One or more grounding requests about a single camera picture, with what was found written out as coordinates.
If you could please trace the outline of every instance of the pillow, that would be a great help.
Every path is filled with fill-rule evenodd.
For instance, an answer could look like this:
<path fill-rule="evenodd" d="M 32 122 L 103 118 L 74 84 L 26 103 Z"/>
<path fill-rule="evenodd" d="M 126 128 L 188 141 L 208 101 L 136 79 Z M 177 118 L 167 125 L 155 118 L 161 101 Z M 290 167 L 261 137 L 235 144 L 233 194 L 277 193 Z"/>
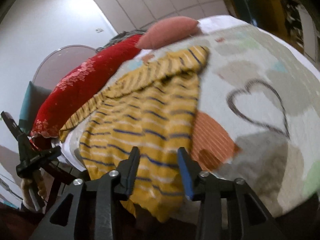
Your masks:
<path fill-rule="evenodd" d="M 108 47 L 66 75 L 42 104 L 31 136 L 58 137 L 69 117 L 106 84 L 119 66 L 136 56 L 137 34 Z"/>
<path fill-rule="evenodd" d="M 153 24 L 136 47 L 139 49 L 159 49 L 198 32 L 198 21 L 185 16 L 163 19 Z"/>
<path fill-rule="evenodd" d="M 43 87 L 38 87 L 31 81 L 29 82 L 26 93 L 24 95 L 18 124 L 24 133 L 30 133 L 38 110 L 50 95 L 50 93 L 51 90 Z"/>

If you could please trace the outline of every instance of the red cushion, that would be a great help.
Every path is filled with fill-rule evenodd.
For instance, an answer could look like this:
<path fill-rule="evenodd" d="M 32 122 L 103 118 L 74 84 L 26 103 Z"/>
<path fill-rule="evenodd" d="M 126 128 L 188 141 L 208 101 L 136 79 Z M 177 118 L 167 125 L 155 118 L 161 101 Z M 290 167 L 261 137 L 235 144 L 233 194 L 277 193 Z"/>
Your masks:
<path fill-rule="evenodd" d="M 99 92 L 123 62 L 140 52 L 135 47 L 140 36 L 104 49 L 61 79 L 40 107 L 31 136 L 58 137 L 68 118 Z"/>

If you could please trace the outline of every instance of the white wall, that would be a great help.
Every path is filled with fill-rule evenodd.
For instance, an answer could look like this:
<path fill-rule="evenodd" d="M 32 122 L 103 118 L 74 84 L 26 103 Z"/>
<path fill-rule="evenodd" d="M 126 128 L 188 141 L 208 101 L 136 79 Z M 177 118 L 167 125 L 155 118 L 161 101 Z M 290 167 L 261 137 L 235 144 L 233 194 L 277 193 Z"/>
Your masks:
<path fill-rule="evenodd" d="M 96 33 L 97 28 L 104 31 Z M 72 44 L 97 48 L 115 35 L 93 0 L 17 0 L 0 24 L 0 111 L 18 121 L 28 82 L 54 50 Z M 19 183 L 17 152 L 16 140 L 0 122 L 0 178 L 21 195 L 19 187 L 2 176 Z M 1 186 L 0 195 L 20 205 Z"/>

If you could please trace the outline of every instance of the tiled floor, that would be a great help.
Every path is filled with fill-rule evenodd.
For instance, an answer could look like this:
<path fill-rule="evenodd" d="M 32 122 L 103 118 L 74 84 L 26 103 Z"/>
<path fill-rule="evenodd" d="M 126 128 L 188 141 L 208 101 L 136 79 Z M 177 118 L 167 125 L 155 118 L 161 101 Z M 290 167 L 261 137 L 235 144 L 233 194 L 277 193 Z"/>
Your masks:
<path fill-rule="evenodd" d="M 223 0 L 94 0 L 117 32 L 148 28 L 177 15 L 200 19 L 228 14 Z"/>

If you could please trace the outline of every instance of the pink pillow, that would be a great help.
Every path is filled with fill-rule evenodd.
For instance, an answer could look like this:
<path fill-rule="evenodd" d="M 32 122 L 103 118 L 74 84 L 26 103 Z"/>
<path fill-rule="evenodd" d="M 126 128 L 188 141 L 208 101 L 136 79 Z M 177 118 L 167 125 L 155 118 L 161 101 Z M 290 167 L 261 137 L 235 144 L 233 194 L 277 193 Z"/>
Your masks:
<path fill-rule="evenodd" d="M 197 20 L 185 16 L 163 19 L 148 29 L 136 47 L 139 49 L 159 49 L 197 33 L 197 25 Z"/>

